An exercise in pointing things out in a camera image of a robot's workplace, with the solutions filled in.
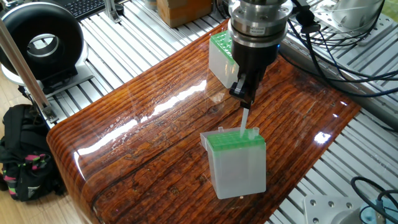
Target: cardboard box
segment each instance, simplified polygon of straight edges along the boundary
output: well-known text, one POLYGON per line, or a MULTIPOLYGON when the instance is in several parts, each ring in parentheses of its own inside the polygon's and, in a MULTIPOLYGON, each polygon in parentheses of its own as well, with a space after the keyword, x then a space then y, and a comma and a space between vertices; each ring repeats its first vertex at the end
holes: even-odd
POLYGON ((171 28, 199 19, 211 12, 212 0, 157 0, 159 16, 171 28))

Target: clear plastic box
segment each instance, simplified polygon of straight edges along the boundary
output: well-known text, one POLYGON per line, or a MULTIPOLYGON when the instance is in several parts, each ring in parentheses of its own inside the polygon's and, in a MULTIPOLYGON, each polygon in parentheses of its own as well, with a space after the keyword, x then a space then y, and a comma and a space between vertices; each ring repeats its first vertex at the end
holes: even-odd
POLYGON ((211 183, 219 199, 266 191, 266 143, 259 129, 219 128, 201 133, 207 150, 211 183))
POLYGON ((226 31, 210 37, 209 68, 226 88, 238 81, 239 65, 232 58, 231 43, 226 31))

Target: wooden table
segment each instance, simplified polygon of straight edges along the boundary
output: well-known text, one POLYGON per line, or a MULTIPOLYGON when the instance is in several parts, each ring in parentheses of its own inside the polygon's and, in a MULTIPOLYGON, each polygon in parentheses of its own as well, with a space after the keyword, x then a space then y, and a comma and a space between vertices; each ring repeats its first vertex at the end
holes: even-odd
POLYGON ((93 223, 264 223, 359 106, 278 58, 250 111, 267 143, 267 191, 219 200, 199 134, 240 125, 208 69, 210 35, 51 129, 76 206, 93 223))

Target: robotic arm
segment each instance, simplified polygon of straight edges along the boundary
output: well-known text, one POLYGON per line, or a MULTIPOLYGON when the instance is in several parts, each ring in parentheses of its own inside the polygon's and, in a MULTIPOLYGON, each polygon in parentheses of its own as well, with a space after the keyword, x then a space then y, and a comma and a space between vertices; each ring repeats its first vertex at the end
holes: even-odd
POLYGON ((238 82, 229 93, 250 109, 266 68, 277 57, 287 33, 287 19, 293 11, 290 0, 231 1, 228 31, 232 56, 239 65, 238 82))

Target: black cable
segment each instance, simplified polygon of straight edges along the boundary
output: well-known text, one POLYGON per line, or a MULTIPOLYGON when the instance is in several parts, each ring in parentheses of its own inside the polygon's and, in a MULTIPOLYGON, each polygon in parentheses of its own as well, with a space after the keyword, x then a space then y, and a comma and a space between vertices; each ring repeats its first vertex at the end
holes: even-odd
MULTIPOLYGON (((398 224, 398 220, 395 219, 394 217, 390 216, 389 214, 387 214, 384 209, 382 207, 380 207, 380 205, 376 205, 374 203, 372 203, 372 201, 370 201, 356 186, 356 181, 361 180, 361 181, 365 181, 368 184, 371 184, 373 187, 379 189, 381 192, 386 191, 384 188, 382 188, 380 185, 378 185, 377 183, 364 178, 364 177, 354 177, 351 179, 351 186, 354 189, 354 191, 358 194, 358 196, 364 200, 370 207, 372 207, 375 211, 377 211, 380 215, 382 215, 384 218, 390 220, 392 223, 394 224, 398 224)), ((393 197, 391 197, 391 195, 386 195, 393 203, 395 201, 395 203, 397 202, 393 197)))
MULTIPOLYGON (((362 218, 362 213, 363 213, 367 208, 371 208, 371 207, 370 207, 369 205, 368 205, 368 206, 365 206, 365 207, 362 208, 361 211, 359 212, 359 219, 360 219, 361 222, 363 222, 364 224, 368 224, 368 223, 365 222, 365 221, 363 220, 363 218, 362 218)), ((393 211, 393 212, 397 212, 397 213, 398 213, 398 210, 395 210, 395 209, 391 209, 391 208, 387 208, 387 207, 385 207, 384 209, 387 209, 387 210, 390 210, 390 211, 393 211)))
MULTIPOLYGON (((303 68, 303 67, 297 65, 296 63, 293 63, 293 62, 292 62, 290 59, 288 59, 288 58, 286 57, 286 55, 284 55, 281 51, 279 51, 279 54, 280 54, 280 56, 281 56, 286 62, 288 62, 289 64, 293 65, 295 68, 297 68, 297 69, 299 69, 299 70, 301 70, 301 71, 303 71, 303 72, 307 72, 307 73, 309 73, 310 75, 313 75, 313 76, 316 76, 316 77, 320 77, 319 74, 313 73, 313 72, 311 72, 311 71, 309 71, 309 70, 307 70, 307 69, 305 69, 305 68, 303 68)), ((338 79, 335 79, 335 78, 328 78, 328 79, 329 79, 330 81, 333 81, 333 82, 341 82, 341 83, 364 83, 364 82, 371 82, 371 81, 375 81, 375 80, 387 80, 387 78, 378 79, 378 78, 374 78, 374 77, 372 77, 372 78, 365 78, 365 79, 362 79, 362 80, 338 80, 338 79)))
POLYGON ((365 206, 364 208, 362 208, 361 209, 361 211, 359 212, 359 219, 361 220, 361 222, 363 222, 364 224, 368 224, 367 222, 365 222, 363 219, 362 219, 362 213, 365 211, 365 209, 367 209, 367 208, 370 208, 370 206, 368 205, 368 206, 365 206))
POLYGON ((321 77, 324 79, 324 81, 326 81, 327 84, 329 84, 329 85, 330 85, 331 87, 333 87, 334 89, 336 89, 336 90, 338 90, 338 91, 340 91, 340 92, 342 92, 342 93, 345 93, 345 94, 347 94, 347 95, 349 95, 349 96, 364 97, 364 98, 377 97, 377 96, 384 96, 384 95, 388 95, 388 94, 391 94, 391 93, 398 92, 398 87, 397 87, 397 88, 393 88, 393 89, 390 89, 390 90, 382 91, 382 92, 380 92, 380 93, 374 93, 374 94, 358 94, 358 93, 353 93, 353 92, 350 92, 350 91, 346 91, 346 90, 344 90, 344 89, 342 89, 342 88, 336 86, 333 82, 331 82, 331 81, 328 79, 328 77, 323 73, 321 67, 319 66, 318 60, 317 60, 317 58, 316 58, 316 56, 315 56, 315 52, 314 52, 314 50, 313 50, 313 48, 312 48, 311 39, 310 39, 309 37, 310 37, 310 35, 307 34, 307 47, 308 47, 308 50, 310 51, 310 55, 311 55, 311 59, 312 59, 312 61, 313 61, 313 64, 314 64, 315 68, 317 69, 317 72, 318 72, 318 73, 321 75, 321 77))
MULTIPOLYGON (((294 25, 292 24, 292 22, 291 22, 290 20, 288 20, 287 22, 288 22, 289 26, 292 28, 292 30, 293 30, 294 34, 296 35, 296 37, 298 38, 298 40, 301 41, 301 43, 302 43, 306 48, 308 48, 308 47, 307 47, 307 43, 305 43, 305 41, 301 38, 300 34, 297 32, 297 30, 295 29, 295 27, 294 27, 294 25)), ((315 52, 315 55, 316 55, 317 57, 319 57, 320 59, 322 59, 324 62, 329 63, 330 65, 333 65, 333 66, 334 66, 333 62, 329 61, 329 60, 328 60, 327 58, 325 58, 324 56, 322 56, 322 55, 320 55, 320 54, 318 54, 318 53, 316 53, 316 52, 315 52)), ((343 70, 343 71, 349 72, 349 73, 351 73, 351 74, 353 74, 353 75, 357 75, 357 76, 359 76, 359 77, 365 77, 365 78, 376 78, 376 77, 377 77, 377 78, 386 78, 386 77, 393 77, 393 76, 395 76, 395 75, 398 75, 398 70, 393 71, 393 72, 387 72, 387 73, 385 73, 385 74, 383 74, 383 75, 371 76, 371 75, 365 75, 365 74, 362 74, 362 73, 359 73, 359 72, 355 72, 355 71, 352 71, 352 70, 350 70, 350 69, 348 69, 348 68, 341 67, 341 66, 338 66, 338 68, 341 69, 341 70, 343 70)))
POLYGON ((383 1, 382 1, 382 3, 381 3, 381 5, 380 5, 379 9, 377 10, 376 19, 374 20, 373 24, 370 26, 370 28, 369 28, 366 32, 364 32, 364 33, 362 33, 362 34, 358 34, 358 35, 352 36, 352 37, 346 37, 346 38, 343 38, 342 40, 343 40, 343 41, 346 41, 346 40, 353 39, 353 38, 357 38, 357 37, 360 37, 360 36, 364 35, 363 37, 360 37, 358 40, 356 40, 356 41, 354 41, 354 42, 352 42, 352 43, 349 43, 349 44, 335 44, 335 45, 329 45, 329 46, 330 46, 330 47, 350 46, 350 45, 354 45, 354 44, 356 44, 356 43, 362 41, 363 39, 365 39, 365 38, 371 33, 371 31, 374 29, 374 27, 376 26, 376 24, 377 24, 377 22, 378 22, 378 20, 379 20, 379 17, 380 17, 380 15, 381 15, 381 12, 382 12, 382 10, 383 10, 385 1, 386 1, 386 0, 383 0, 383 1))
POLYGON ((299 3, 298 0, 292 0, 292 2, 298 7, 299 10, 300 10, 301 8, 303 8, 303 6, 299 3))
POLYGON ((337 72, 339 73, 340 77, 348 81, 347 77, 345 77, 345 76, 341 73, 340 69, 338 68, 338 64, 337 64, 337 62, 336 62, 334 56, 330 53, 329 46, 328 46, 328 44, 326 43, 323 34, 322 34, 320 31, 318 31, 318 32, 319 32, 319 34, 321 35, 322 40, 323 40, 324 43, 325 43, 326 51, 329 53, 330 58, 332 59, 333 63, 335 64, 335 66, 336 66, 336 68, 337 68, 337 72))
POLYGON ((393 132, 393 133, 398 133, 398 131, 395 130, 395 129, 385 127, 385 126, 383 126, 383 125, 381 125, 381 124, 377 124, 377 125, 379 125, 382 129, 384 129, 384 130, 386 130, 386 131, 391 131, 391 132, 393 132))
POLYGON ((377 196, 378 200, 381 200, 381 198, 383 198, 383 196, 389 195, 389 194, 398 194, 398 190, 385 190, 383 192, 381 192, 379 194, 379 196, 377 196))
POLYGON ((393 211, 393 212, 397 212, 398 213, 398 210, 395 210, 395 209, 391 209, 391 208, 384 208, 384 209, 387 209, 387 210, 390 210, 390 211, 393 211))

